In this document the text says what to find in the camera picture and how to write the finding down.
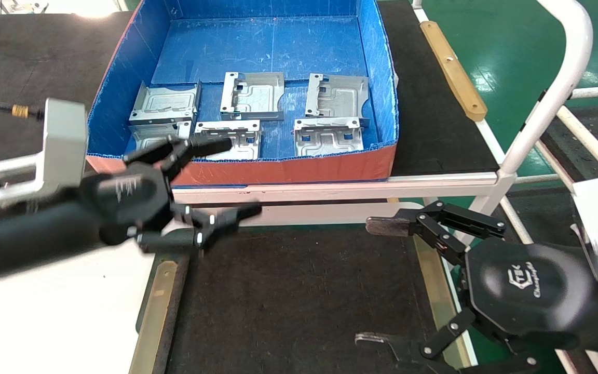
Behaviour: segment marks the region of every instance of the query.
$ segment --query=sheet metal part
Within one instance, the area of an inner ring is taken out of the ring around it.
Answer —
[[[296,156],[363,151],[358,117],[313,117],[294,121]]]
[[[142,82],[128,121],[131,125],[191,121],[197,114],[201,90],[200,82],[190,90],[149,88]]]
[[[282,121],[278,102],[284,92],[283,73],[225,73],[221,119]]]
[[[358,117],[368,100],[365,76],[311,73],[306,96],[306,116]]]
[[[191,130],[192,125],[193,121],[181,121],[176,123],[176,137],[180,139],[190,138],[193,133]]]
[[[232,149],[205,159],[257,159],[260,153],[260,120],[198,122],[195,137],[232,139]]]
[[[176,123],[157,125],[131,125],[128,129],[135,139],[135,149],[145,149],[148,146],[164,142],[168,137],[176,137]]]

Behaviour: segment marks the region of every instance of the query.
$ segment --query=robotic arm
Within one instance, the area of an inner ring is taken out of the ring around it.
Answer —
[[[483,240],[469,248],[442,225]],[[598,282],[583,248],[510,244],[501,239],[503,222],[440,201],[420,210],[401,209],[391,218],[370,217],[366,230],[418,235],[451,264],[460,265],[463,310],[426,342],[360,333],[357,345],[382,344],[399,365],[422,365],[440,374],[537,371],[539,363],[524,343],[598,351]],[[468,327],[507,346],[512,357],[459,371],[438,362]]]
[[[193,157],[227,151],[232,146],[229,139],[169,137],[125,156],[122,172],[83,177],[85,107],[50,99],[45,113],[43,151],[7,161],[16,167],[0,164],[0,173],[28,170],[33,164],[36,168],[35,180],[0,187],[0,275],[131,237],[145,252],[192,254],[208,250],[219,237],[237,231],[241,220],[261,212],[259,204],[250,204],[210,216],[173,201],[170,182],[181,169]],[[193,227],[162,236],[161,230],[174,218]]]

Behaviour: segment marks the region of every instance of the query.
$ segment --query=blue corrugated plastic liner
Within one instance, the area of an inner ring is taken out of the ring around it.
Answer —
[[[375,0],[143,0],[89,115],[88,154],[133,150],[128,116],[140,83],[181,89],[202,82],[198,121],[220,121],[223,78],[281,72],[285,121],[262,122],[260,158],[294,158],[292,128],[304,117],[310,73],[368,76],[364,151],[398,140],[389,43]]]

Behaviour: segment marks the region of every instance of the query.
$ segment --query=wooden strip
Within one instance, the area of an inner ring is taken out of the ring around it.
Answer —
[[[129,374],[154,372],[177,269],[175,261],[164,261],[156,268]]]
[[[442,73],[451,87],[451,92],[463,107],[465,115],[472,121],[481,121],[486,117],[488,109],[484,100],[479,96],[470,77],[463,66],[456,58],[454,50],[446,41],[442,30],[433,21],[423,21],[420,24],[422,31],[430,45],[430,49],[435,54],[435,58],[442,68]]]
[[[444,274],[442,259],[435,249],[430,248],[425,241],[417,236],[414,237],[414,242],[417,248],[419,265],[422,268],[424,283],[426,284],[432,317],[435,321],[435,327],[440,329],[456,316],[456,307],[451,299],[451,291],[445,278],[449,274]],[[444,361],[456,369],[472,365],[462,336],[456,339],[455,343],[448,346],[443,354]]]

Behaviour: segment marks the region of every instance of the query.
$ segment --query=black work table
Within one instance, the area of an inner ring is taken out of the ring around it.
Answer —
[[[497,170],[409,3],[379,6],[400,78],[392,175]],[[54,97],[89,107],[130,16],[0,16],[0,100],[41,104]],[[42,125],[23,127],[0,115],[0,159],[40,151],[41,134]],[[335,233],[243,233],[215,248],[204,258],[195,296],[178,304],[168,372],[391,371],[389,357],[356,350],[353,332],[423,340],[434,331],[412,241],[373,237],[363,228]]]

